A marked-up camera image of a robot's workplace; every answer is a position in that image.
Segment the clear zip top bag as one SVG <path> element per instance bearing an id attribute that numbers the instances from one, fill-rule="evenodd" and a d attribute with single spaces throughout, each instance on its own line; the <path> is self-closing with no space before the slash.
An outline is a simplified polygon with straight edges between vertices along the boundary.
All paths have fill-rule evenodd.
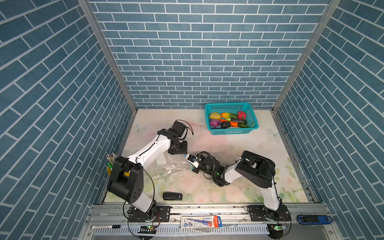
<path id="1" fill-rule="evenodd" d="M 191 164 L 187 154 L 170 155 L 168 152 L 160 154 L 146 169 L 153 180 L 170 177 L 173 174 L 190 171 Z"/>

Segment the purple toy onion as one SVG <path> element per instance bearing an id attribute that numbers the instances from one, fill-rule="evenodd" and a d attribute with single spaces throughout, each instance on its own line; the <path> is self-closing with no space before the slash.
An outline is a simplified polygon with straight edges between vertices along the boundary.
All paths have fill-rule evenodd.
<path id="1" fill-rule="evenodd" d="M 210 120 L 210 127 L 217 128 L 221 125 L 221 121 L 218 119 L 211 119 Z"/>

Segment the yellow toy potato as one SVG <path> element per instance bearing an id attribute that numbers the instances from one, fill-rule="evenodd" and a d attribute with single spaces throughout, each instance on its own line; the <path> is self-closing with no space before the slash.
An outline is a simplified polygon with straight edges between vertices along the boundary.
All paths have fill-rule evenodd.
<path id="1" fill-rule="evenodd" d="M 222 118 L 222 115 L 216 112 L 209 114 L 209 119 L 211 120 L 220 120 Z"/>

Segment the teal plastic basket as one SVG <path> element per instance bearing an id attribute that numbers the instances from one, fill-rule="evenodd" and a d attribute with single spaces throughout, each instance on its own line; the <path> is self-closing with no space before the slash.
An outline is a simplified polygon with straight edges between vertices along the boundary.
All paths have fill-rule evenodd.
<path id="1" fill-rule="evenodd" d="M 259 128 L 249 103 L 214 103 L 205 105 L 207 128 L 212 135 L 248 134 Z"/>

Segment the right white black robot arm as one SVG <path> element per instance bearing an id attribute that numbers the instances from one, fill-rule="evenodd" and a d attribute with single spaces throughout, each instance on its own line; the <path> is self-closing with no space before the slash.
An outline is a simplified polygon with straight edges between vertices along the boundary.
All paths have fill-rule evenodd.
<path id="1" fill-rule="evenodd" d="M 198 153 L 196 157 L 188 156 L 187 160 L 193 172 L 207 174 L 219 187 L 226 187 L 244 177 L 261 188 L 264 200 L 263 212 L 268 220 L 278 222 L 283 213 L 287 212 L 286 206 L 278 196 L 275 182 L 276 165 L 272 160 L 249 151 L 243 151 L 239 160 L 225 167 L 205 151 Z"/>

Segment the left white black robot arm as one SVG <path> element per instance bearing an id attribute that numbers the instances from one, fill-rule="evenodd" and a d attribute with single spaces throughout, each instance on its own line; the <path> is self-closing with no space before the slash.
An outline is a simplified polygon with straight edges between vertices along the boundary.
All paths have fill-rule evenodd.
<path id="1" fill-rule="evenodd" d="M 107 184 L 108 192 L 123 199 L 136 209 L 146 221 L 152 221 L 156 215 L 157 202 L 155 197 L 144 194 L 144 177 L 146 168 L 165 152 L 170 155 L 187 153 L 188 143 L 185 140 L 188 129 L 162 129 L 155 138 L 128 157 L 118 157 Z"/>

